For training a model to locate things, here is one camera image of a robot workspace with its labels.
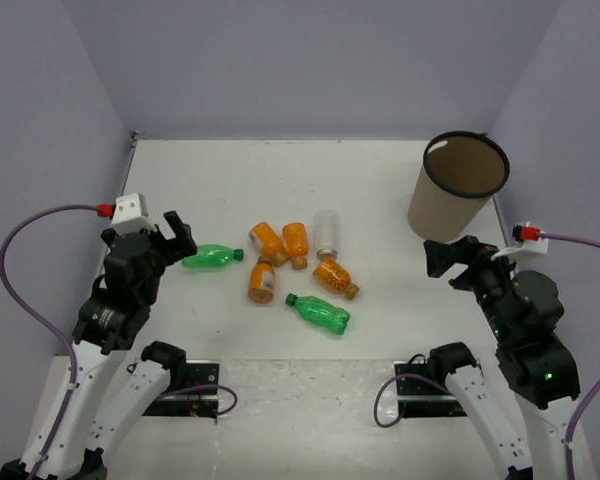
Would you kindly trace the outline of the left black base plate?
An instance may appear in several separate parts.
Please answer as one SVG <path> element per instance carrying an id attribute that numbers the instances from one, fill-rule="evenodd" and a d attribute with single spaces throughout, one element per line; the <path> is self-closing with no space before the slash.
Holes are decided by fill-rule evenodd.
<path id="1" fill-rule="evenodd" d="M 213 385 L 199 392 L 159 398 L 143 413 L 146 417 L 165 418 L 211 418 L 216 419 L 219 410 L 218 385 L 220 364 L 211 360 L 187 360 L 172 382 L 168 392 L 194 386 Z"/>

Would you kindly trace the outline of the green bottle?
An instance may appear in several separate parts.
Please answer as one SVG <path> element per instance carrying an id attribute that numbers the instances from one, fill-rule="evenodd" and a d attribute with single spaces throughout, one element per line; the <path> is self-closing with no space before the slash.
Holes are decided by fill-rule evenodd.
<path id="1" fill-rule="evenodd" d="M 222 269 L 244 259 L 244 250 L 218 244 L 199 245 L 197 253 L 185 257 L 181 264 L 188 269 Z"/>
<path id="2" fill-rule="evenodd" d="M 288 294 L 285 304 L 305 321 L 322 327 L 335 335 L 343 335 L 351 319 L 351 314 L 340 307 L 315 296 Z"/>

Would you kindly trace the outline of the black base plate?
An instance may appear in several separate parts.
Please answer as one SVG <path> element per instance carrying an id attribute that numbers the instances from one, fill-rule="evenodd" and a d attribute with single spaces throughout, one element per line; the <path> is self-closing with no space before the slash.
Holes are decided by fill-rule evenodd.
<path id="1" fill-rule="evenodd" d="M 466 416 L 455 398 L 421 380 L 400 379 L 396 382 L 396 390 L 399 414 L 404 419 Z"/>
<path id="2" fill-rule="evenodd" d="M 143 413 L 146 417 L 165 418 L 211 418 L 216 419 L 219 410 L 218 385 L 220 364 L 211 360 L 187 360 L 172 382 L 168 392 L 194 386 L 213 385 L 199 392 L 159 398 Z"/>

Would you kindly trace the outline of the brown cardboard bin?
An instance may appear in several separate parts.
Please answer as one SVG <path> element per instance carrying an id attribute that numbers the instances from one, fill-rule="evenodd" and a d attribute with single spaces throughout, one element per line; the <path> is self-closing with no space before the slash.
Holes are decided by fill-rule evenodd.
<path id="1" fill-rule="evenodd" d="M 425 240 L 450 242 L 500 192 L 510 176 L 505 151 L 484 134 L 450 131 L 425 147 L 407 212 L 411 229 Z"/>

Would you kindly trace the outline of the orange bottle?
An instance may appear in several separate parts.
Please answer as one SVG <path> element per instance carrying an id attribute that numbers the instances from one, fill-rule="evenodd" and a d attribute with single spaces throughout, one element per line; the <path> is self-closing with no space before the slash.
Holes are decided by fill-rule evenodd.
<path id="1" fill-rule="evenodd" d="M 273 260 L 277 267 L 288 260 L 288 254 L 278 234 L 267 222 L 260 222 L 249 231 L 249 238 L 260 253 Z"/>
<path id="2" fill-rule="evenodd" d="M 332 258 L 322 260 L 313 271 L 313 276 L 322 286 L 348 300 L 354 299 L 360 291 L 349 272 Z"/>
<path id="3" fill-rule="evenodd" d="M 308 266 L 309 242 L 305 225 L 293 222 L 282 229 L 286 253 L 294 270 L 304 270 Z"/>
<path id="4" fill-rule="evenodd" d="M 274 290 L 275 271 L 273 260 L 269 256 L 262 255 L 258 258 L 251 272 L 248 298 L 257 304 L 268 304 L 274 297 Z"/>

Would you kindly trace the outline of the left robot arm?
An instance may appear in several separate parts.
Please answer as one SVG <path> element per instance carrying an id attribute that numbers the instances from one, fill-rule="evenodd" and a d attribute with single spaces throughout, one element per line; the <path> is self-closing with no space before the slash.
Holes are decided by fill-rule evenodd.
<path id="1" fill-rule="evenodd" d="M 188 379 L 186 353 L 155 341 L 137 366 L 139 379 L 104 406 L 109 383 L 156 302 L 160 279 L 176 262 L 196 254 L 191 228 L 175 211 L 164 218 L 171 239 L 147 215 L 112 204 L 93 207 L 110 219 L 101 238 L 109 251 L 104 272 L 78 312 L 71 335 L 31 307 L 14 289 L 6 273 L 6 253 L 15 236 L 36 220 L 54 214 L 42 211 L 22 221 L 0 247 L 0 280 L 9 295 L 66 347 L 69 365 L 36 439 L 23 455 L 5 463 L 1 479 L 102 479 L 105 456 L 160 394 L 181 390 Z"/>

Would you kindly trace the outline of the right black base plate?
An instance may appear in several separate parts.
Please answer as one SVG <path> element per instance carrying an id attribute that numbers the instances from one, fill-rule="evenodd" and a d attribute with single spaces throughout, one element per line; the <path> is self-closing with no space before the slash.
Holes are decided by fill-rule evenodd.
<path id="1" fill-rule="evenodd" d="M 400 379 L 396 382 L 396 390 L 399 414 L 404 419 L 466 416 L 455 398 L 421 380 Z"/>

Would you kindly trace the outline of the white bottle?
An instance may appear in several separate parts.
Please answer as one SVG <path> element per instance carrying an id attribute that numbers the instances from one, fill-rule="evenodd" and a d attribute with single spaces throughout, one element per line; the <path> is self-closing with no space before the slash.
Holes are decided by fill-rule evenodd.
<path id="1" fill-rule="evenodd" d="M 332 210 L 322 210 L 315 214 L 314 246 L 317 258 L 336 259 L 340 252 L 340 216 Z"/>

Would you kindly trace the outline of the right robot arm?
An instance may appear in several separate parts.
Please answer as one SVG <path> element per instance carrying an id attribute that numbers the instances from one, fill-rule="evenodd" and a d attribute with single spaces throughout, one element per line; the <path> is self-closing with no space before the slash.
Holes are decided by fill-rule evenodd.
<path id="1" fill-rule="evenodd" d="M 574 357 L 554 333 L 564 314 L 556 283 L 534 271 L 517 272 L 509 250 L 466 236 L 454 243 L 424 242 L 427 274 L 438 278 L 453 265 L 466 267 L 449 281 L 476 297 L 496 338 L 496 358 L 508 386 L 538 418 L 575 412 L 580 383 Z"/>

